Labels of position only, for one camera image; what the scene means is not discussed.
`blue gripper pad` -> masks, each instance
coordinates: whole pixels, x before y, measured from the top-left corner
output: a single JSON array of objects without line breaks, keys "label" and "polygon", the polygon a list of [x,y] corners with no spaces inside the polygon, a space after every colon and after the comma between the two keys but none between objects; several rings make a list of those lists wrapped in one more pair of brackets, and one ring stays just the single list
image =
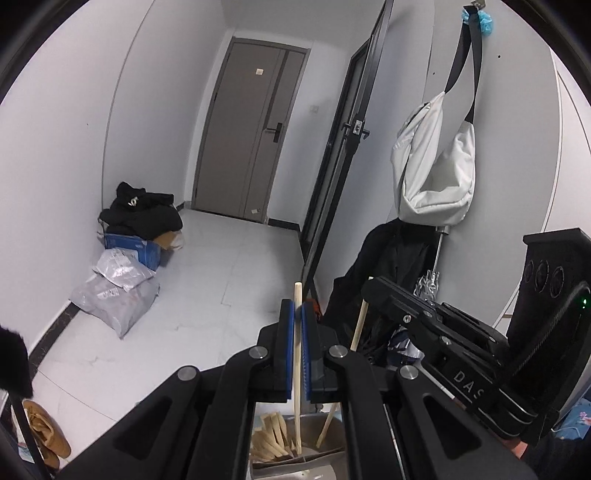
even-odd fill
[{"label": "blue gripper pad", "polygon": [[287,380],[286,392],[287,398],[291,398],[291,389],[293,386],[293,373],[294,373],[294,327],[296,324],[296,304],[290,301],[290,316],[287,323],[287,355],[285,362],[287,368],[285,371],[285,379]]},{"label": "blue gripper pad", "polygon": [[304,308],[304,305],[305,304],[302,304],[299,311],[301,312],[301,374],[303,377],[304,393],[306,394],[306,400],[310,401],[310,350],[308,345],[308,331],[306,327],[306,309]]}]

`white tile floor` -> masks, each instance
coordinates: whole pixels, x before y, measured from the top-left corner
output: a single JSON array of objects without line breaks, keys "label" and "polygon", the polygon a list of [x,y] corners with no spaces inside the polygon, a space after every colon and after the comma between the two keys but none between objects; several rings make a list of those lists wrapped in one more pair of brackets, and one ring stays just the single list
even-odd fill
[{"label": "white tile floor", "polygon": [[158,269],[150,311],[119,340],[79,313],[39,367],[35,397],[72,444],[72,460],[177,368],[225,363],[277,321],[303,266],[297,234],[184,210],[185,247]]}]

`black coat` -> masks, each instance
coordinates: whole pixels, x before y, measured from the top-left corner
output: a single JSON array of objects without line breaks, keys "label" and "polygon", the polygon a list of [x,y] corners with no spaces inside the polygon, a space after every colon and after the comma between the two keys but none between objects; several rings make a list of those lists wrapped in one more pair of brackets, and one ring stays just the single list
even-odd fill
[{"label": "black coat", "polygon": [[[361,287],[368,277],[385,276],[408,291],[433,266],[439,235],[431,226],[399,219],[378,225],[363,241],[355,263],[344,277],[335,278],[322,323],[334,328],[339,342],[349,346],[359,309]],[[358,351],[377,365],[385,365],[395,324],[369,306]]]},{"label": "black coat", "polygon": [[149,193],[123,181],[117,187],[117,198],[111,208],[103,210],[99,219],[109,225],[107,233],[154,240],[165,232],[183,228],[183,221],[173,203],[172,194]]}]

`gray plastic bag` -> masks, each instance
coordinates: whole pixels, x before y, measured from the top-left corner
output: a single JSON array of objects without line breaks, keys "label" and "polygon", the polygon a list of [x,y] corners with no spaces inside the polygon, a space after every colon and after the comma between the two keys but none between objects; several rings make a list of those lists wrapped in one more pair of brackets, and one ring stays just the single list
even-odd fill
[{"label": "gray plastic bag", "polygon": [[125,248],[105,250],[96,263],[94,271],[125,291],[156,275],[156,272],[138,261],[138,253],[135,250]]},{"label": "gray plastic bag", "polygon": [[76,288],[70,301],[84,312],[100,318],[119,338],[123,338],[150,309],[159,290],[160,284],[154,277],[125,291],[105,277],[97,275]]}]

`wooden handle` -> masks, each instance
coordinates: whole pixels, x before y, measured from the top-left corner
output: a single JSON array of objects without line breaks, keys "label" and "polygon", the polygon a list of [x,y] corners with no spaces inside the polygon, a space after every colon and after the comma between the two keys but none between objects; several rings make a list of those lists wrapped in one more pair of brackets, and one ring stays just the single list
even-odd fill
[{"label": "wooden handle", "polygon": [[[369,303],[365,300],[361,302],[361,309],[359,310],[359,317],[357,318],[357,325],[355,326],[355,333],[353,334],[353,340],[351,341],[351,350],[356,351],[357,346],[359,345],[359,339],[361,338],[361,332],[363,331],[363,325],[365,324],[365,316],[368,312]],[[326,432],[329,431],[329,425],[332,421],[333,417],[335,416],[336,411],[336,403],[333,403],[329,415],[326,417],[324,421],[324,426],[322,427],[322,432],[318,436],[318,440],[316,441],[316,448],[320,448],[322,442],[324,442],[324,437],[326,437]]]},{"label": "wooden handle", "polygon": [[324,442],[324,438],[326,437],[326,432],[329,431],[330,422],[332,421],[332,418],[335,416],[335,411],[336,411],[336,403],[333,403],[330,408],[329,415],[326,417],[326,420],[324,421],[324,426],[322,427],[322,432],[320,432],[320,435],[318,435],[318,440],[316,441],[316,448],[320,448],[320,445],[322,445],[322,442]]},{"label": "wooden handle", "polygon": [[[301,309],[301,282],[295,284],[294,304],[295,310]],[[295,451],[301,455],[301,312],[295,316],[294,325],[294,424],[295,424]]]},{"label": "wooden handle", "polygon": [[361,332],[363,331],[363,324],[365,323],[365,316],[368,312],[369,303],[365,300],[361,302],[361,309],[359,311],[359,318],[357,319],[357,326],[355,327],[355,333],[353,334],[353,340],[351,341],[351,350],[356,351],[359,345],[359,339],[361,338]]}]

